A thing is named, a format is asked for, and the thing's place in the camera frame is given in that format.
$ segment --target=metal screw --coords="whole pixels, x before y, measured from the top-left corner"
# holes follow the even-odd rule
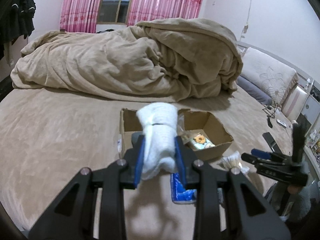
[[[90,169],[88,167],[84,167],[81,169],[80,173],[82,175],[88,175],[90,173]]]
[[[234,174],[234,175],[238,175],[241,170],[238,168],[238,167],[232,167],[231,168],[231,172]]]
[[[193,164],[194,164],[195,166],[197,166],[197,167],[201,167],[201,166],[204,164],[204,162],[201,161],[201,160],[195,160],[195,161],[193,162]]]
[[[119,166],[125,166],[127,164],[127,161],[125,159],[119,159],[117,160],[117,164]]]

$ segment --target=wire on wall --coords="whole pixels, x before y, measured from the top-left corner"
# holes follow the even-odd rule
[[[242,33],[241,33],[239,41],[241,41],[242,38],[245,38],[245,36],[243,34],[247,33],[247,30],[248,30],[248,27],[249,27],[249,17],[250,17],[251,4],[252,4],[252,0],[250,0],[247,22],[246,22],[245,26],[243,27],[243,30],[242,30]]]

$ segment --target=window pane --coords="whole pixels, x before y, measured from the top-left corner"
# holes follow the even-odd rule
[[[99,14],[99,22],[115,22],[118,4],[119,0],[103,0]]]
[[[118,22],[125,23],[125,19],[127,17],[128,6],[130,0],[121,0],[119,15],[118,15]]]

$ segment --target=blue towel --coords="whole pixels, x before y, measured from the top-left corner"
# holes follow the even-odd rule
[[[196,189],[186,190],[180,182],[179,173],[171,174],[171,199],[176,204],[190,204],[196,202]]]

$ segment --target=pillow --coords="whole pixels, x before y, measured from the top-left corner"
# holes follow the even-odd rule
[[[256,99],[259,103],[263,105],[271,105],[272,98],[268,96],[265,92],[261,91],[256,85],[252,84],[250,81],[246,80],[242,76],[238,76],[237,84],[244,91],[246,91],[250,96]]]
[[[295,69],[253,48],[243,58],[241,76],[255,84],[279,106],[298,81]]]

